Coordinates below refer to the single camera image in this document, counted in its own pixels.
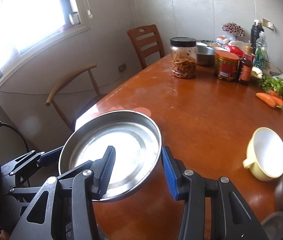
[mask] wall socket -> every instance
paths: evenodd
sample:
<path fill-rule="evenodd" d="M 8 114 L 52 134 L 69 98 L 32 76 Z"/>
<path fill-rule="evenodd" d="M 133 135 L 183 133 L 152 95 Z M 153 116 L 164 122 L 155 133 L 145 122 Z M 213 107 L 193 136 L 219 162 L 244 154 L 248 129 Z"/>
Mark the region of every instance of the wall socket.
<path fill-rule="evenodd" d="M 126 63 L 124 63 L 124 64 L 122 64 L 118 67 L 119 73 L 124 72 L 126 69 L 127 69 Z"/>
<path fill-rule="evenodd" d="M 271 29 L 271 30 L 274 29 L 274 24 L 273 24 L 272 22 L 270 22 L 270 21 L 264 19 L 264 18 L 262 19 L 262 25 L 263 25 L 264 27 L 266 27 L 266 28 Z"/>

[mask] black thermos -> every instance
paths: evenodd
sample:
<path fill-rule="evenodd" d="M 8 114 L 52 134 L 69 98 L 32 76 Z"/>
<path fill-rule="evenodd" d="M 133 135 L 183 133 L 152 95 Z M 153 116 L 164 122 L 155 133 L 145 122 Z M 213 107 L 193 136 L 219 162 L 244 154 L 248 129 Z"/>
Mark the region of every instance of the black thermos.
<path fill-rule="evenodd" d="M 264 32 L 264 29 L 262 27 L 262 22 L 259 20 L 254 20 L 254 25 L 251 28 L 250 32 L 250 43 L 253 48 L 253 54 L 255 54 L 256 51 L 256 40 L 259 38 L 259 33 Z"/>

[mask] yellow mug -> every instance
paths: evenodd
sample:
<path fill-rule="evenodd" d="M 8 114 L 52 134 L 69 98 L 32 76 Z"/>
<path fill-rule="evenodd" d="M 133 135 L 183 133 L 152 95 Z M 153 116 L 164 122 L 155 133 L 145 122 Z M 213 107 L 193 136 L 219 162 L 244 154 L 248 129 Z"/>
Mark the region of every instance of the yellow mug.
<path fill-rule="evenodd" d="M 273 130 L 260 127 L 254 131 L 247 147 L 245 169 L 261 181 L 270 181 L 283 174 L 283 141 Z"/>

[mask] window sill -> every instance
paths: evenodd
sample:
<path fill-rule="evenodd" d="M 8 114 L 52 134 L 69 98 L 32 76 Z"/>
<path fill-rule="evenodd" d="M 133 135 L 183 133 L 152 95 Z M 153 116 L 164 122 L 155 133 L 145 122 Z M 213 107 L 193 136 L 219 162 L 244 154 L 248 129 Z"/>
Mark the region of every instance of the window sill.
<path fill-rule="evenodd" d="M 67 29 L 61 33 L 57 33 L 48 39 L 42 41 L 41 43 L 37 44 L 33 48 L 31 48 L 29 51 L 22 54 L 18 59 L 15 59 L 13 61 L 7 62 L 1 70 L 3 73 L 2 78 L 0 79 L 0 87 L 21 67 L 23 67 L 24 64 L 26 64 L 28 61 L 30 61 L 32 58 L 37 56 L 39 53 L 43 52 L 47 48 L 71 37 L 76 35 L 77 33 L 84 32 L 86 30 L 89 30 L 90 28 L 85 25 L 77 25 L 70 29 Z"/>

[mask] electrical wire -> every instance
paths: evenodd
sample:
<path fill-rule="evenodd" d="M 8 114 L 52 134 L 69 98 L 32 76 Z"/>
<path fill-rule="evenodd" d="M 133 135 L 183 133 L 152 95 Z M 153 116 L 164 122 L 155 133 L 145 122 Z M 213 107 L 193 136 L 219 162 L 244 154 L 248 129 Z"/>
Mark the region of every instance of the electrical wire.
<path fill-rule="evenodd" d="M 22 138 L 22 140 L 23 140 L 23 142 L 24 142 L 24 144 L 26 146 L 26 151 L 29 152 L 28 144 L 27 144 L 24 136 L 21 134 L 21 132 L 19 130 L 17 130 L 14 126 L 11 126 L 10 124 L 5 123 L 5 122 L 0 122 L 0 125 L 1 126 L 6 126 L 6 127 L 10 128 L 10 129 L 12 129 L 14 132 L 16 132 Z"/>
<path fill-rule="evenodd" d="M 118 78 L 118 79 L 116 79 L 114 82 L 112 82 L 112 83 L 110 83 L 110 84 L 107 84 L 107 85 L 100 86 L 100 87 L 98 87 L 98 88 L 110 86 L 110 85 L 116 83 L 117 81 L 121 80 L 123 77 L 124 77 L 124 74 L 122 74 L 121 77 Z M 69 92 L 69 93 L 60 93 L 60 94 L 56 94 L 56 95 L 57 95 L 57 96 L 72 95 L 72 94 L 78 94 L 78 93 L 84 93 L 84 92 L 90 92 L 90 91 L 94 91 L 94 89 L 82 90 L 82 91 L 76 91 L 76 92 Z M 24 96 L 49 96 L 49 94 L 27 94 L 27 93 L 6 92 L 6 91 L 0 91 L 0 93 L 4 93 L 4 94 L 16 94 L 16 95 L 24 95 Z"/>

